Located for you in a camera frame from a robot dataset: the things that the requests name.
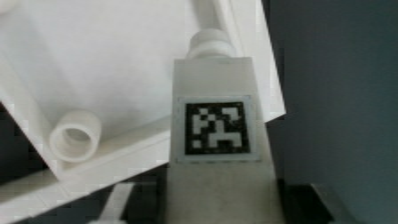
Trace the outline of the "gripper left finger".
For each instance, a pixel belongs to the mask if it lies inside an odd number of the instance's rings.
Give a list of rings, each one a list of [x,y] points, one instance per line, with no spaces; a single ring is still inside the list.
[[[130,194],[135,187],[133,182],[119,183],[114,186],[112,193],[108,196],[106,204],[103,207],[98,223],[99,224],[126,224],[121,220]]]

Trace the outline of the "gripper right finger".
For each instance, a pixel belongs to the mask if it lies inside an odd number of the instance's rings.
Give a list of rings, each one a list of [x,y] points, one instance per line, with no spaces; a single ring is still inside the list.
[[[314,183],[289,184],[277,180],[286,224],[355,224],[332,189]]]

